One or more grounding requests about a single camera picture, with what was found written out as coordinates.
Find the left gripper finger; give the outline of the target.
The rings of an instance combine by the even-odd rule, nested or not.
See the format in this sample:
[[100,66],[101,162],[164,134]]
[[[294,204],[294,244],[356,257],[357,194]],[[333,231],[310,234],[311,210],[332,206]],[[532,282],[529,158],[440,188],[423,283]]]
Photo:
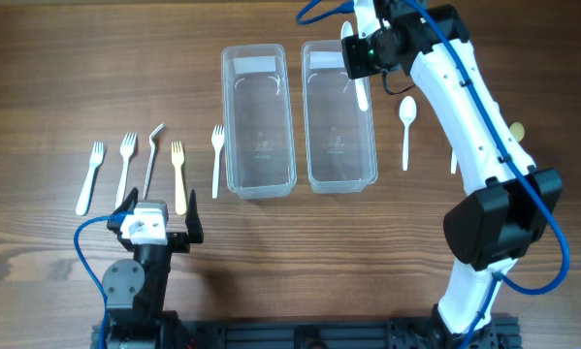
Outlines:
[[197,196],[194,189],[189,194],[185,225],[190,243],[204,242],[204,230],[197,209]]
[[135,208],[139,198],[139,190],[134,187],[130,193],[126,196],[124,201],[118,206],[118,208],[110,215],[110,219],[107,223],[107,229],[112,232],[119,232],[123,220],[126,215],[131,213]]

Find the white spoon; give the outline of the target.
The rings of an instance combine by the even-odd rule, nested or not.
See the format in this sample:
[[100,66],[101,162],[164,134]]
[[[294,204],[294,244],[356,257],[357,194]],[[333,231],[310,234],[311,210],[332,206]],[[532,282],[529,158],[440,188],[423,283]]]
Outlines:
[[412,122],[415,120],[417,115],[417,105],[412,96],[406,96],[403,98],[400,108],[399,117],[403,123],[403,157],[402,165],[403,170],[408,169],[409,160],[409,128]]
[[457,165],[458,165],[458,160],[457,160],[456,154],[454,152],[454,149],[452,148],[452,151],[451,151],[451,162],[450,162],[450,173],[452,175],[454,175],[456,173]]
[[[344,39],[353,35],[354,32],[351,23],[349,21],[345,21],[340,29],[340,37]],[[355,79],[354,82],[358,107],[361,111],[367,111],[369,104],[364,83],[361,79]]]

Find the yellow plastic fork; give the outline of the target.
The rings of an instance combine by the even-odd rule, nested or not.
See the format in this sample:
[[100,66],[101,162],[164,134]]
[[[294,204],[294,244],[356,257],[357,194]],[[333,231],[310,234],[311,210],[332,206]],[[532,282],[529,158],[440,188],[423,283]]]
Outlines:
[[183,170],[184,152],[180,141],[171,144],[171,160],[175,169],[175,208],[178,215],[184,215],[187,211],[187,200],[185,196]]

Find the yellow plastic spoon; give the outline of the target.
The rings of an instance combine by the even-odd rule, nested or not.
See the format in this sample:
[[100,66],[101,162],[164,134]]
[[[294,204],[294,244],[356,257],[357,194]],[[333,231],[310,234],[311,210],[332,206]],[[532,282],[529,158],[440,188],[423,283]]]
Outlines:
[[525,137],[525,127],[520,122],[513,122],[509,126],[509,131],[517,143],[519,143]]

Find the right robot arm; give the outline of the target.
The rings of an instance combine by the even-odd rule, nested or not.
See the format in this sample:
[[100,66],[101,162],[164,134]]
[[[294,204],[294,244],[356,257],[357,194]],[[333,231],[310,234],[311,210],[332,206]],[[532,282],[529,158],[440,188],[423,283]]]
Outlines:
[[348,75],[403,70],[431,104],[456,154],[466,195],[443,220],[455,261],[427,335],[435,346],[465,346],[487,334],[500,286],[546,229],[562,252],[558,278],[566,277],[569,248],[553,215],[562,181],[555,170],[540,170],[510,133],[454,7],[357,1],[352,10],[358,31],[341,42]]

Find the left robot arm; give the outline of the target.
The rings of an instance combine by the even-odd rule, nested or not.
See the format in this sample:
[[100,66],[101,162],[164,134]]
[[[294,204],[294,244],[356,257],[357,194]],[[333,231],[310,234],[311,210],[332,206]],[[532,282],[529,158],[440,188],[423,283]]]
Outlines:
[[92,348],[195,348],[178,314],[164,308],[172,256],[204,241],[196,192],[187,200],[184,232],[169,232],[163,201],[140,200],[134,188],[110,215],[107,229],[133,254],[104,273],[105,315],[92,328]]

